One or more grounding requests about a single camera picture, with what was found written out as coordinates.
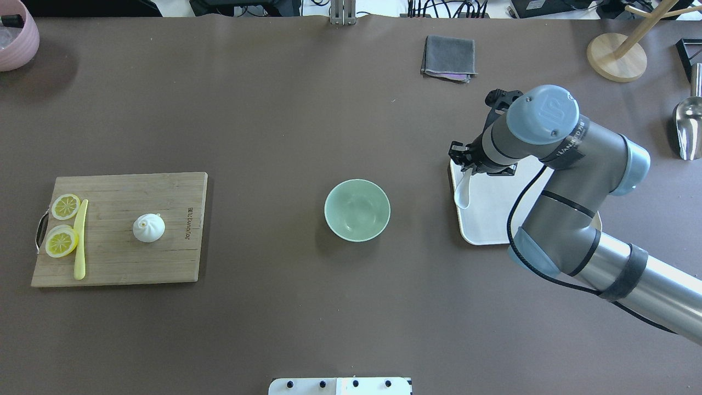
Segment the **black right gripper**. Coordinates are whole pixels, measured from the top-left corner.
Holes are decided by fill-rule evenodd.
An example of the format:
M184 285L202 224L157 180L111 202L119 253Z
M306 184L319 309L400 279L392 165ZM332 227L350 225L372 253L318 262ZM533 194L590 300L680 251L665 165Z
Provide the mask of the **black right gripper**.
M485 103L491 110L487 115L481 135L471 144L451 142L449 158L452 162L463 168L464 173L472 176L477 173L487 173L490 177L512 177L516 174L517 164L502 164L496 161L496 154L489 154L484 147L484 138L492 142L489 135L492 125L508 110L509 106L523 95L519 90L506 92L499 88L491 91L485 98Z

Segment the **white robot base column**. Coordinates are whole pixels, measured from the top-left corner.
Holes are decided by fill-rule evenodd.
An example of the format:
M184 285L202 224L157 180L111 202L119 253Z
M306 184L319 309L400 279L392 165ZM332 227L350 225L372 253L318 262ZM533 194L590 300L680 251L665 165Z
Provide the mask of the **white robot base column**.
M412 394L405 377L291 377L271 381L268 394Z

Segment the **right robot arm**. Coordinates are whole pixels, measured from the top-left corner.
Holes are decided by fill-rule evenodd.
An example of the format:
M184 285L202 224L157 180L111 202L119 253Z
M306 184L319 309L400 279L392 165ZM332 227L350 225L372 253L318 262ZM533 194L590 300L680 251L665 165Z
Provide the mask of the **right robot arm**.
M452 142L449 158L471 177L510 177L533 157L551 177L522 225L512 232L519 195L507 215L512 258L556 285L585 292L629 315L700 343L700 280L592 225L607 196L635 190L651 165L649 153L621 133L592 122L565 88L528 92L499 88L485 98L481 134Z

